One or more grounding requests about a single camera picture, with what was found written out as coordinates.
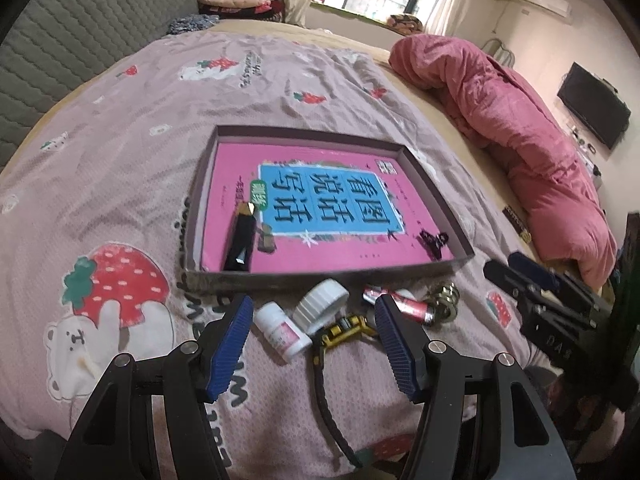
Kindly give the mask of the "red black lighter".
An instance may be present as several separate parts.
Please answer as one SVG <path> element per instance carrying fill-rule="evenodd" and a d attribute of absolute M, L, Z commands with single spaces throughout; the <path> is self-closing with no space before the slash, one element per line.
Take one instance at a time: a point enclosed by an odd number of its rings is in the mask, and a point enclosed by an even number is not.
<path fill-rule="evenodd" d="M 418 301 L 408 290 L 388 290 L 386 288 L 368 286 L 363 289 L 362 300 L 374 306 L 378 298 L 388 295 L 395 301 L 398 310 L 413 321 L 424 326 L 432 326 L 436 322 L 436 310 L 426 302 Z"/>

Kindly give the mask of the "small white pill bottle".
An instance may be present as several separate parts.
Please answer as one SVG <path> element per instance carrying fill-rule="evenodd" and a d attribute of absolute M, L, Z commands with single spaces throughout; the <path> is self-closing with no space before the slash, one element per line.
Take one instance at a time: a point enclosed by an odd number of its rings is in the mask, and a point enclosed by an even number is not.
<path fill-rule="evenodd" d="M 291 363 L 310 346 L 311 339 L 274 301 L 260 307 L 254 314 L 254 324 L 275 352 Z"/>

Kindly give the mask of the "brass metal ornament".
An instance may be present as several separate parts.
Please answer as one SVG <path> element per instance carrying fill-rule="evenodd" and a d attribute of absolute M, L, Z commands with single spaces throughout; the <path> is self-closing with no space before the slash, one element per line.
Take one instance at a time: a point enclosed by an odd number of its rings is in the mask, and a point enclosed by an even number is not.
<path fill-rule="evenodd" d="M 426 300 L 434 310 L 433 325 L 451 323 L 456 319 L 460 292 L 453 282 L 439 282 L 431 285 Z"/>

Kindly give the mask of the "yellow black wrist watch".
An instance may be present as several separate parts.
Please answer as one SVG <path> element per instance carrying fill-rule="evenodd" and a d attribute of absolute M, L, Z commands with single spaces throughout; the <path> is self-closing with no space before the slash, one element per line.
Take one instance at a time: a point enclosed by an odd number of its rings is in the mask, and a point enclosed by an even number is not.
<path fill-rule="evenodd" d="M 314 376 L 314 400 L 320 420 L 329 436 L 342 452 L 346 460 L 356 469 L 362 469 L 363 463 L 343 434 L 333 415 L 328 395 L 326 394 L 326 369 L 329 365 L 331 388 L 353 408 L 355 402 L 347 400 L 349 393 L 354 393 L 357 385 L 357 370 L 354 364 L 348 364 L 350 357 L 347 346 L 362 338 L 378 339 L 378 332 L 362 314 L 346 314 L 331 325 L 320 328 L 311 337 L 311 369 Z"/>

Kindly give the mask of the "black gold lipstick tube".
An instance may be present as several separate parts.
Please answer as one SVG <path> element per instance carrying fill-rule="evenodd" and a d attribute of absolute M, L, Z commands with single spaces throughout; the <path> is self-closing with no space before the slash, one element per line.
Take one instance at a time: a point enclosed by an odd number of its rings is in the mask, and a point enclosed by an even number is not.
<path fill-rule="evenodd" d="M 248 272 L 252 260 L 257 218 L 253 203 L 242 202 L 236 208 L 222 270 Z"/>

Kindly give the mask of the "black gold mattress label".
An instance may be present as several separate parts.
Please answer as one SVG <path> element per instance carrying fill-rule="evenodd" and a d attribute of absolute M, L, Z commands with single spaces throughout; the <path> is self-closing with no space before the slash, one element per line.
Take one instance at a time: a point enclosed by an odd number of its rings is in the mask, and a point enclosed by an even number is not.
<path fill-rule="evenodd" d="M 530 244 L 532 242 L 532 234 L 530 234 L 525 222 L 520 218 L 516 211 L 511 206 L 506 205 L 503 208 L 502 213 L 515 230 L 516 234 L 521 237 L 522 241 L 525 244 Z"/>

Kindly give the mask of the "black hair claw clip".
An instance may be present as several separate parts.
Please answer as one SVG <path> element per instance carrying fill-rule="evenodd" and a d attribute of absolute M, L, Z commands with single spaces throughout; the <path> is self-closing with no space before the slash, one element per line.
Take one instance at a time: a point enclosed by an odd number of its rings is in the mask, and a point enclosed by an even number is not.
<path fill-rule="evenodd" d="M 442 250 L 449 242 L 449 235 L 446 232 L 432 234 L 427 230 L 422 230 L 418 240 L 433 260 L 440 261 L 442 260 Z"/>

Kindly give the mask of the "white ribbed jar lid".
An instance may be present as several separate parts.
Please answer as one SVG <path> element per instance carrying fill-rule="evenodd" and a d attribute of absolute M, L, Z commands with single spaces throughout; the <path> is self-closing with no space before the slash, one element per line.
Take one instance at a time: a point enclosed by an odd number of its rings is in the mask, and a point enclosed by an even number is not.
<path fill-rule="evenodd" d="M 334 319 L 349 298 L 349 291 L 335 280 L 324 280 L 299 301 L 293 311 L 294 323 L 312 336 Z"/>

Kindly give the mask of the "shallow grey cardboard tray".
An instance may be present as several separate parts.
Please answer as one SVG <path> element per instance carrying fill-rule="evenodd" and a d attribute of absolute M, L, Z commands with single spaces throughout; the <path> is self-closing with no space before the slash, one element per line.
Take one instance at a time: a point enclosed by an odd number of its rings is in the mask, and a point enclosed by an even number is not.
<path fill-rule="evenodd" d="M 406 146 L 323 131 L 218 126 L 183 239 L 191 292 L 383 285 L 457 271 L 472 245 Z"/>

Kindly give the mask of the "pink crumpled quilt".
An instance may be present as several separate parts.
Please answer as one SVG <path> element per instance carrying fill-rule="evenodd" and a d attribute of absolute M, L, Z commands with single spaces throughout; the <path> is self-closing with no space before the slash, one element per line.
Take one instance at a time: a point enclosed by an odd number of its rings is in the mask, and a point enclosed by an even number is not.
<path fill-rule="evenodd" d="M 394 44 L 388 62 L 438 99 L 456 128 L 498 162 L 541 260 L 572 260 L 587 285 L 602 287 L 614 268 L 615 237 L 575 143 L 534 88 L 454 37 L 406 37 Z"/>

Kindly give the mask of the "pink Chinese workbook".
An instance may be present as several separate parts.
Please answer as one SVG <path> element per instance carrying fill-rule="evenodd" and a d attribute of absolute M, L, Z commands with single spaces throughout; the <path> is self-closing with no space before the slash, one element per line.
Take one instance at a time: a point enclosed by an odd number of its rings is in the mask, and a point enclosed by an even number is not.
<path fill-rule="evenodd" d="M 410 152 L 221 140 L 203 186 L 200 267 L 220 272 L 239 203 L 256 207 L 250 273 L 311 274 L 452 259 L 454 229 Z M 442 260 L 418 240 L 446 232 Z"/>

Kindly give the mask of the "blue patterned folded cloth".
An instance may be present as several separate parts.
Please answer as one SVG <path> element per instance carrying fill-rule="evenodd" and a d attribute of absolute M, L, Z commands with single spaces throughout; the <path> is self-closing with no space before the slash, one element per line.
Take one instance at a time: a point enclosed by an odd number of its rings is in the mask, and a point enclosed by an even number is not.
<path fill-rule="evenodd" d="M 218 23 L 219 18 L 217 15 L 190 14 L 172 20 L 168 24 L 166 34 L 169 36 L 178 36 L 187 34 L 188 32 L 200 32 L 201 30 L 210 29 Z"/>

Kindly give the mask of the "grey quilted headboard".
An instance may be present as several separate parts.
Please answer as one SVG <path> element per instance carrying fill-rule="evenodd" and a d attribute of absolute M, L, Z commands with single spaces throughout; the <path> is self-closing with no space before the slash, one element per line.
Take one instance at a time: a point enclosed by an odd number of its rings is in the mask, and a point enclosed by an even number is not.
<path fill-rule="evenodd" d="M 195 0 L 28 0 L 1 39 L 1 160 L 57 102 L 198 10 Z"/>

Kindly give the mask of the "wall mounted black television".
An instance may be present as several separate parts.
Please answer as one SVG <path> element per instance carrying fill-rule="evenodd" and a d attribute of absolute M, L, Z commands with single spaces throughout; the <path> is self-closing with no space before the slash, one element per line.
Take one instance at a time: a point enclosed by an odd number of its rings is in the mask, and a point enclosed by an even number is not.
<path fill-rule="evenodd" d="M 556 96 L 610 151 L 626 133 L 631 110 L 606 81 L 573 63 Z"/>

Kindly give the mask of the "white wall air conditioner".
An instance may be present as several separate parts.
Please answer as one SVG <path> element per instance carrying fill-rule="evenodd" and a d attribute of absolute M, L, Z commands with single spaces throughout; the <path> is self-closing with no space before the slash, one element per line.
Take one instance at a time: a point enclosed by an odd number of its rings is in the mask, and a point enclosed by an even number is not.
<path fill-rule="evenodd" d="M 539 6 L 548 12 L 551 12 L 560 18 L 570 18 L 572 15 L 572 7 L 566 0 L 522 0 L 526 3 Z"/>

